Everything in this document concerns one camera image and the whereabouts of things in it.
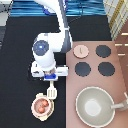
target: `brown bowl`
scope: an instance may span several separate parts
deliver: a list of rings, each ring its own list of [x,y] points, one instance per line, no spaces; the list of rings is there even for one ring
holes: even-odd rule
[[[44,113],[40,113],[38,111],[38,109],[39,109],[40,105],[42,104],[43,100],[47,100],[49,105],[47,107],[45,107],[45,112]],[[45,115],[49,114],[49,112],[51,111],[51,107],[52,107],[51,101],[47,97],[42,96],[42,97],[37,97],[33,101],[32,106],[31,106],[31,110],[32,110],[33,115],[35,115],[36,117],[42,117],[42,116],[45,116]]]

